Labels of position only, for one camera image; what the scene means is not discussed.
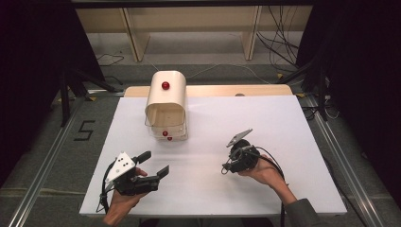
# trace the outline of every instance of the dark sleeve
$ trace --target dark sleeve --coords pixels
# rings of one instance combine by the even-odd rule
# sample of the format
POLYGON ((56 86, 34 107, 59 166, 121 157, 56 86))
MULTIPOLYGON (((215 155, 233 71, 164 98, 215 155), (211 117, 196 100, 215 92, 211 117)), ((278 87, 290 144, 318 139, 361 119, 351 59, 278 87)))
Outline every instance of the dark sleeve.
POLYGON ((108 225, 103 222, 103 218, 94 218, 92 221, 91 227, 110 227, 111 225, 108 225))
POLYGON ((292 227, 330 226, 316 214, 308 199, 302 199, 286 206, 292 227))

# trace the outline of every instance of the black stand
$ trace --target black stand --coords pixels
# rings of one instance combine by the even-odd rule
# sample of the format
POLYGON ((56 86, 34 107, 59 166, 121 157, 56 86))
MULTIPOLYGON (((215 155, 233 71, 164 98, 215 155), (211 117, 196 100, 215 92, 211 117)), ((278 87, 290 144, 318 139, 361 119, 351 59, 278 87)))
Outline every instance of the black stand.
POLYGON ((70 118, 70 104, 68 97, 68 87, 71 88, 74 95, 77 97, 86 96, 88 94, 88 90, 86 90, 82 81, 87 80, 92 82, 93 84, 111 92, 118 93, 123 92, 123 89, 116 89, 113 86, 100 81, 98 79, 94 79, 91 76, 85 74, 84 72, 78 69, 66 69, 63 70, 60 75, 60 90, 61 90, 61 105, 62 105, 62 123, 63 127, 65 123, 70 118))
POLYGON ((281 79, 277 82, 279 84, 284 84, 301 75, 306 75, 302 88, 304 92, 311 92, 314 87, 318 86, 318 111, 324 121, 327 121, 324 102, 325 92, 327 89, 325 79, 327 71, 330 68, 329 62, 335 57, 336 50, 344 41, 346 31, 349 29, 349 25, 353 22, 353 15, 355 15, 359 4, 360 0, 346 1, 342 10, 334 20, 333 25, 328 29, 313 60, 299 68, 296 72, 287 76, 285 79, 281 79))

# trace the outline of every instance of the red ball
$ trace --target red ball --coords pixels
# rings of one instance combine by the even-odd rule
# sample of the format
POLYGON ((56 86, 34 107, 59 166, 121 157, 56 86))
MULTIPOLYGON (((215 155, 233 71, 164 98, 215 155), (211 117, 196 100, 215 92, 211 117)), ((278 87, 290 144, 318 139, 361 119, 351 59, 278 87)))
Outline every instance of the red ball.
POLYGON ((167 81, 164 81, 162 83, 162 88, 163 90, 168 90, 170 88, 170 84, 167 81))

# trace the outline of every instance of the person's arm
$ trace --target person's arm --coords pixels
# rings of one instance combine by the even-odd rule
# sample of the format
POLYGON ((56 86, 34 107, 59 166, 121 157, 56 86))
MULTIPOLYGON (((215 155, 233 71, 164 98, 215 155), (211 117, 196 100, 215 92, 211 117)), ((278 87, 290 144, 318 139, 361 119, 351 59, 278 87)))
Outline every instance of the person's arm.
MULTIPOLYGON (((141 176, 147 176, 147 172, 141 168, 136 168, 136 174, 141 176)), ((134 196, 122 196, 117 190, 114 190, 112 202, 110 204, 109 212, 104 217, 103 221, 97 219, 94 220, 91 227, 101 226, 118 226, 118 223, 129 213, 132 207, 146 196, 147 193, 134 195, 134 196)))
POLYGON ((297 200, 284 179, 272 164, 263 159, 259 159, 254 168, 238 172, 238 174, 240 176, 252 177, 258 182, 266 184, 272 188, 283 202, 291 226, 328 226, 319 219, 307 199, 297 200))

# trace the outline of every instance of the cream-colored bin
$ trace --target cream-colored bin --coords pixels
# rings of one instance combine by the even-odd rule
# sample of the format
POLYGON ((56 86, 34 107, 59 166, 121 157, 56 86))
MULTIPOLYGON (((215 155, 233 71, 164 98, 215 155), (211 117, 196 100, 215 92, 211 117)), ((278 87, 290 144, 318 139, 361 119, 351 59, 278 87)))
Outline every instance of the cream-colored bin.
POLYGON ((157 139, 185 140, 186 80, 178 71, 159 71, 153 75, 145 124, 149 134, 157 139))

